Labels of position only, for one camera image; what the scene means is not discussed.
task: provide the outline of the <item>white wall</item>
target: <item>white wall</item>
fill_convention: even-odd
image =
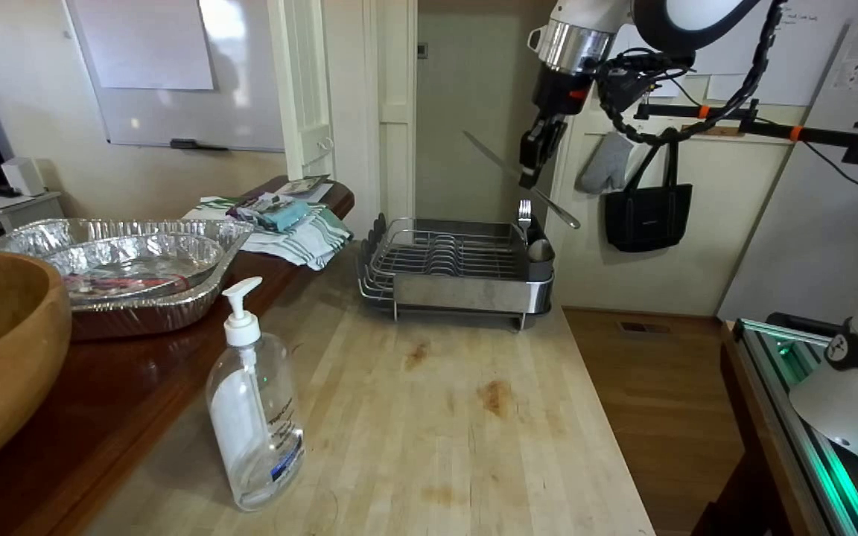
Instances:
[[[72,215],[176,217],[202,194],[282,177],[282,157],[264,151],[106,147],[60,0],[0,0],[0,120],[14,156],[44,163]]]
[[[380,211],[415,215],[416,177],[416,0],[373,0],[377,65]]]
[[[336,180],[353,190],[345,224],[365,236],[385,211],[377,160],[374,0],[324,0]]]
[[[596,309],[711,317],[788,147],[724,136],[683,142],[678,181],[693,185],[683,244],[660,254],[619,254],[605,241],[599,196],[575,190],[575,177],[596,148],[602,130],[608,130],[608,120],[590,107],[571,121],[556,151],[550,196],[580,217],[584,226],[568,229],[547,215],[547,236],[556,251],[553,300]],[[659,181],[660,156],[644,177],[644,185]]]

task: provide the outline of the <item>wooden floor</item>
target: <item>wooden floor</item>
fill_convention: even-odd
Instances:
[[[741,442],[721,381],[711,319],[565,309],[659,532],[692,532]]]

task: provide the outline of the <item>clear plastic bottle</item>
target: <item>clear plastic bottle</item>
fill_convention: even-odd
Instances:
[[[243,309],[251,276],[224,294],[233,317],[224,322],[227,351],[208,375],[208,415],[216,436],[227,483],[237,509],[278,497],[300,468],[303,430],[295,422],[295,391],[285,349],[263,333]]]

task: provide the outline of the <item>butcher block counter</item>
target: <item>butcher block counter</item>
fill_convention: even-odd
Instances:
[[[334,269],[288,285],[264,328],[298,381],[295,483],[237,512],[197,400],[88,532],[653,532],[561,309],[528,330],[468,317],[394,324]]]

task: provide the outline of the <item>black bag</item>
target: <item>black bag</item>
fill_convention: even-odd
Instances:
[[[660,251],[678,244],[692,211],[692,185],[677,185],[677,147],[666,142],[666,169],[660,188],[641,188],[645,163],[660,147],[653,147],[644,163],[631,172],[625,190],[605,194],[605,236],[616,251]]]

